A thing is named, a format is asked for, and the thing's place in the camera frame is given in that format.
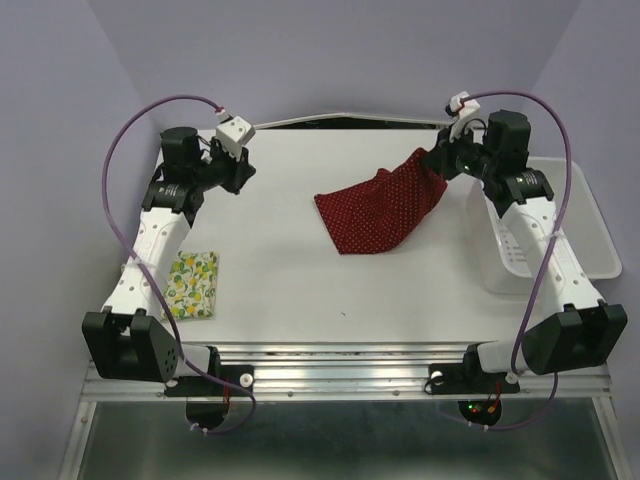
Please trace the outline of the red polka dot skirt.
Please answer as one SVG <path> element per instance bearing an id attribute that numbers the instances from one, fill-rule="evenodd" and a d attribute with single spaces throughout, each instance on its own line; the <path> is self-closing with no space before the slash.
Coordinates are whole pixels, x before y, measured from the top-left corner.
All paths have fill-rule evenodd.
<path id="1" fill-rule="evenodd" d="M 363 182 L 314 196 L 316 209 L 341 255 L 373 255 L 401 245 L 437 206 L 442 176 L 421 165 L 418 148 L 393 170 L 380 168 Z"/>

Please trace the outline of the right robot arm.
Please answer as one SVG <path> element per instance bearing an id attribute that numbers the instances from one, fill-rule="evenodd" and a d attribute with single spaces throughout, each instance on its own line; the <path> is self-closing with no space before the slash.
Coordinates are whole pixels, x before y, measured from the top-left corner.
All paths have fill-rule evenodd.
<path id="1" fill-rule="evenodd" d="M 476 356 L 460 366 L 461 381 L 482 390 L 496 373 L 545 375 L 605 364 L 627 325 L 627 314 L 590 282 L 562 230 L 566 208 L 556 205 L 545 174 L 528 166 L 528 118 L 494 112 L 476 142 L 467 128 L 476 108 L 449 114 L 452 124 L 438 134 L 422 164 L 446 181 L 467 175 L 481 183 L 535 276 L 525 313 L 539 307 L 543 316 L 535 325 L 521 326 L 511 342 L 476 345 Z"/>

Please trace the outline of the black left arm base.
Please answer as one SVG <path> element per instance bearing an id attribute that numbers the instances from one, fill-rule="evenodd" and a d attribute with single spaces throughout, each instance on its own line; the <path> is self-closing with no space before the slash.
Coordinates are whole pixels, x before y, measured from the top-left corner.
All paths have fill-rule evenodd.
<path id="1" fill-rule="evenodd" d="M 205 436 L 228 434 L 254 416 L 255 368 L 249 364 L 227 364 L 221 366 L 220 374 L 233 388 L 200 376 L 180 377 L 165 387 L 167 398 L 186 401 L 185 418 L 191 431 Z"/>

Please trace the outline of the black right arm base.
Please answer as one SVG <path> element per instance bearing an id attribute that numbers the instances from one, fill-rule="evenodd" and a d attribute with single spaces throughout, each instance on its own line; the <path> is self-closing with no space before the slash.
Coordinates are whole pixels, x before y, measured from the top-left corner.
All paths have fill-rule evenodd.
<path id="1" fill-rule="evenodd" d="M 436 363 L 429 366 L 423 391 L 427 395 L 461 396 L 458 408 L 465 421 L 494 427 L 502 415 L 502 396 L 519 393 L 520 385 L 510 383 L 506 373 L 469 371 L 462 363 Z"/>

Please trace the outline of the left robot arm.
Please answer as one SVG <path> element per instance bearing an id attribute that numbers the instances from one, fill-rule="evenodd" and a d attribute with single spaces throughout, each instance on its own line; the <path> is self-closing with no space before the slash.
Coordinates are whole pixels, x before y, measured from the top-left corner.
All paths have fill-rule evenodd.
<path id="1" fill-rule="evenodd" d="M 188 375 L 188 382 L 202 394 L 221 386 L 217 350 L 198 348 L 196 362 L 189 365 L 178 334 L 161 324 L 168 309 L 162 294 L 205 192 L 221 187 L 238 194 L 255 174 L 247 149 L 254 134 L 254 127 L 239 117 L 218 126 L 208 142 L 193 127 L 161 133 L 162 161 L 144 195 L 132 251 L 101 309 L 86 313 L 82 322 L 101 377 L 167 382 Z"/>

